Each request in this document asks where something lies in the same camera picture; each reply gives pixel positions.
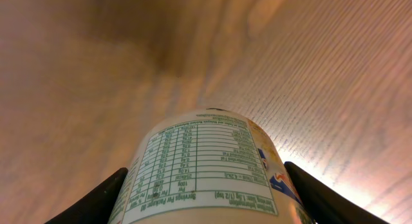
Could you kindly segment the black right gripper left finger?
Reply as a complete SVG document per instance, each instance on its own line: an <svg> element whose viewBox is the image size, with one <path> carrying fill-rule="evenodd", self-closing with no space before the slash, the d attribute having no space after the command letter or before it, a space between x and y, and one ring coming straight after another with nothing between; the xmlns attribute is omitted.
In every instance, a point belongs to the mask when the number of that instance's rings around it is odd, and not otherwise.
<svg viewBox="0 0 412 224"><path fill-rule="evenodd" d="M46 224L106 224L128 169L123 167Z"/></svg>

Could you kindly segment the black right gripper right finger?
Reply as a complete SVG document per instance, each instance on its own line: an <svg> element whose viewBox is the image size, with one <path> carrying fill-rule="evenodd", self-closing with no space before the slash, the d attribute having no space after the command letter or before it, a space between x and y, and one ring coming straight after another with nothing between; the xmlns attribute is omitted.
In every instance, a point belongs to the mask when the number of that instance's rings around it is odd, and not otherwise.
<svg viewBox="0 0 412 224"><path fill-rule="evenodd" d="M388 224L350 202L292 162L284 166L304 208L318 223Z"/></svg>

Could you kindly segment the green lid jar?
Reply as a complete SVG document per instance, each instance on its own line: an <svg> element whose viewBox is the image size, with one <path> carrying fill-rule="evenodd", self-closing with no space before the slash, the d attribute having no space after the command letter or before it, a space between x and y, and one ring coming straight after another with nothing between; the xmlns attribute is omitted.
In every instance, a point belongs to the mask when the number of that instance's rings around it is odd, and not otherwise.
<svg viewBox="0 0 412 224"><path fill-rule="evenodd" d="M270 137L222 109L155 126L141 141L110 223L313 223Z"/></svg>

